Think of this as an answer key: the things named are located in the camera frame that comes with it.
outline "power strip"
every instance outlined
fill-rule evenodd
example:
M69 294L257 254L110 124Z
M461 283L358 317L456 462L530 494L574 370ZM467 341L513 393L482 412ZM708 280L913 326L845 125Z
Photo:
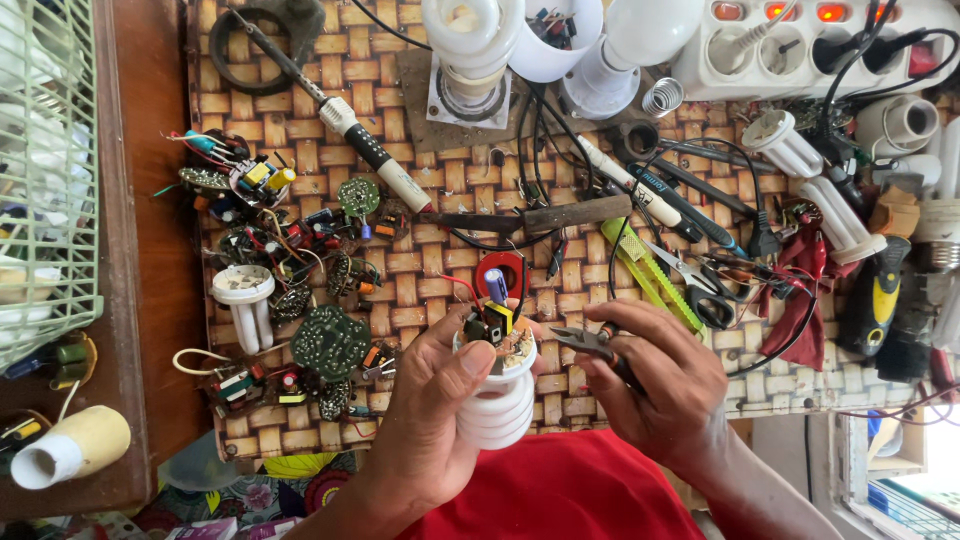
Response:
M767 22L767 11L782 6L783 1L731 0L720 2L705 0L708 4L700 31L687 43L680 56L673 62L673 78L684 85L686 101L758 100L787 97L821 98L827 95L834 74L817 68L813 61L813 43L819 37L830 41L848 40L863 30L867 22L870 0L800 0L797 12L775 26L770 33L754 45L745 55L741 70L733 75L718 72L708 59L708 44L721 34L736 36ZM716 16L719 4L733 4L744 13L741 20L724 21ZM824 22L818 12L825 8L836 9L842 15ZM880 37L899 37L921 28L946 28L960 32L960 13L948 0L900 0L895 11L880 31ZM779 49L799 39L800 43L781 54ZM926 40L932 43L933 54L939 63L949 56L952 40L942 35ZM877 73L872 73L860 59L840 83L837 96L858 90L880 89L909 81L910 48L899 51L894 59ZM935 76L912 85L905 91L913 92L942 83L956 68L960 57Z

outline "woven pattern mat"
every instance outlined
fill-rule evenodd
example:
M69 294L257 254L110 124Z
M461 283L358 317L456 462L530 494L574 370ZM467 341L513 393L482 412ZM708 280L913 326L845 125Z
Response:
M242 0L230 0L233 6ZM323 1L326 9L325 33L314 47L315 58L304 67L305 74L330 95L339 95L356 110L357 117L370 133L383 142L383 147L407 168L423 185L434 201L434 208L443 211L497 211L507 213L522 204L516 190L518 168L516 158L507 157L503 167L489 163L490 147L476 146L441 153L415 154L405 127L403 95L399 87L394 52L407 47L399 39L382 32L349 2ZM402 27L406 33L425 40L420 24L418 2L375 0L372 10L387 24ZM344 140L326 132L315 113L314 102L299 88L277 95L254 98L231 90L213 68L208 56L207 37L219 13L226 9L223 1L195 0L188 7L190 60L190 101L195 130L220 128L243 136L252 151L272 154L280 152L296 163L300 177L293 184L291 195L282 207L293 216L309 215L324 206L337 208L335 193L348 179L363 175L381 182L370 168L360 161ZM268 25L261 25L267 34ZM247 43L242 34L229 42L229 59L233 73L242 79L266 80L276 75L276 67L264 61L262 53ZM942 103L944 113L960 109ZM686 139L702 135L722 137L739 142L747 124L743 104L683 104L675 113L660 121L662 135ZM596 134L585 134L594 143ZM574 172L554 153L550 145L541 154L540 171L555 204L577 200L572 189ZM748 171L687 155L668 158L713 185L756 205L756 193ZM533 176L532 165L528 174ZM782 176L760 178L763 204L772 212L772 195L795 187ZM700 206L699 193L681 187L687 199ZM705 204L701 210L728 229L734 238L749 238L749 224L739 224L726 207ZM205 247L215 246L224 231L203 215L202 238ZM641 237L652 238L642 220L635 216L632 225ZM582 307L587 303L608 300L607 261L610 246L596 225L567 230L569 250L561 272L550 282L545 280L551 259L546 243L524 250L535 270L532 272L531 296L524 313L539 321L544 331L542 354L546 372L537 381L534 425L530 433L604 428L607 415L590 396L584 372L572 365L573 352L553 340L550 329L557 326L580 327L584 324ZM514 242L524 238L520 232ZM675 234L664 236L672 246L691 253L705 253L707 243L689 246ZM439 278L452 275L471 281L474 266L485 255L432 225L417 225L403 240L389 243L374 239L358 256L380 269L384 285L367 296L373 301L371 313L356 311L356 298L343 301L351 316L370 325L374 339L386 338L401 347L408 346L425 325L442 318L447 309L469 295L461 285L452 285ZM323 276L316 273L312 282L318 303L327 302ZM214 272L206 269L204 279L209 288ZM626 268L617 263L615 286L618 297L642 298L640 289ZM846 285L840 283L839 291ZM212 298L206 299L208 334L213 351L239 355L240 348L229 311L217 309ZM828 338L836 335L835 313L842 312L844 301L839 295L826 295L821 300ZM769 323L776 322L783 304L774 302L770 321L748 312L743 321L728 331L716 331L709 343L729 372L755 362L756 353ZM299 322L275 330L277 341L290 338ZM268 367L276 368L292 361L288 348L264 356ZM864 369L852 360L859 358L827 343L824 373L782 360L775 360L762 370L745 378L732 380L727 396L731 418L808 412L823 409L863 409L908 403L914 389L876 378L876 371ZM383 411L390 401L390 380L360 384L352 405L365 405ZM323 422L318 409L265 407L246 418L217 422L221 452L227 458L256 458L283 454L340 452L366 448L376 422L350 424Z

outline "red toroid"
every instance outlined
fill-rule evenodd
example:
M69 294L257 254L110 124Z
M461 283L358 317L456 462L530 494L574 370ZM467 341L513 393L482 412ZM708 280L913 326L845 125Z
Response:
M507 293L510 298L520 298L520 292L523 290L523 283L520 277L523 276L523 260L511 252L491 253L477 264L473 272L473 287L477 291L477 297L484 298L490 296L487 289L487 283L483 280L483 275L488 270L498 268L503 272L503 277L507 280ZM527 272L527 290L530 290L530 272Z

